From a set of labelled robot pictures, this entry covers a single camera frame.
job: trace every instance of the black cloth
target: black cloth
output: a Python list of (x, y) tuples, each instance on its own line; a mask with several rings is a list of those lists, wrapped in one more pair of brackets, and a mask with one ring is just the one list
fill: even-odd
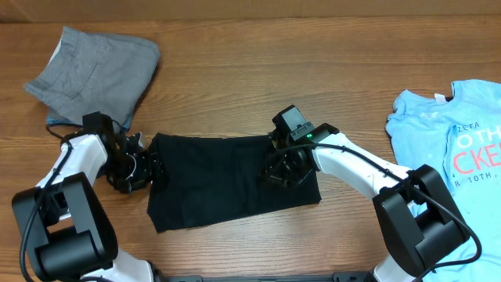
[(300, 186), (258, 183), (268, 136), (189, 138), (158, 133), (148, 215), (158, 233), (319, 203), (316, 174)]

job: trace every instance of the folded cloth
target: folded cloth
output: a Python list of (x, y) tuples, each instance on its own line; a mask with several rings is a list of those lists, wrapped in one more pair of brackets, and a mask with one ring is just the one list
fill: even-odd
[(83, 115), (100, 111), (130, 128), (159, 58), (157, 45), (146, 39), (64, 27), (49, 64), (24, 89), (51, 108), (48, 123), (81, 125)]
[(322, 200), (315, 172), (300, 186), (258, 183), (268, 136), (231, 139), (157, 134), (150, 145), (148, 215), (157, 232), (239, 219)]

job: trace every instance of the light blue t-shirt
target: light blue t-shirt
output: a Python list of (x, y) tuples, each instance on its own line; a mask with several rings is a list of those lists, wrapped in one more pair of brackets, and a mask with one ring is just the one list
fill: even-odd
[[(476, 262), (437, 269), (424, 281), (501, 281), (501, 85), (455, 81), (452, 94), (446, 102), (405, 90), (386, 126), (398, 164), (438, 170), (483, 248)], [(469, 239), (441, 262), (475, 252)]]

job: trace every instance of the t-shirt sleeve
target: t-shirt sleeve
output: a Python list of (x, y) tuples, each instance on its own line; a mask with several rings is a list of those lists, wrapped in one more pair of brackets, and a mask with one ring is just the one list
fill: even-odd
[(501, 84), (470, 79), (452, 83), (454, 96), (460, 96), (467, 103), (485, 107), (501, 107)]
[(394, 113), (388, 116), (386, 131), (391, 137), (391, 146), (398, 164), (416, 168), (418, 160), (415, 158), (415, 152), (419, 143), (415, 143), (415, 138), (411, 137), (415, 132), (413, 130), (415, 125), (413, 117), (405, 114), (406, 106), (402, 95), (398, 96), (393, 103)]

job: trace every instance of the black mounting base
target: black mounting base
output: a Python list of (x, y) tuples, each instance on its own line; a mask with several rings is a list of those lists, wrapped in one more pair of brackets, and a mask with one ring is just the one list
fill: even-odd
[(293, 275), (264, 277), (221, 277), (200, 276), (167, 277), (168, 282), (377, 282), (372, 272), (336, 272), (333, 275)]

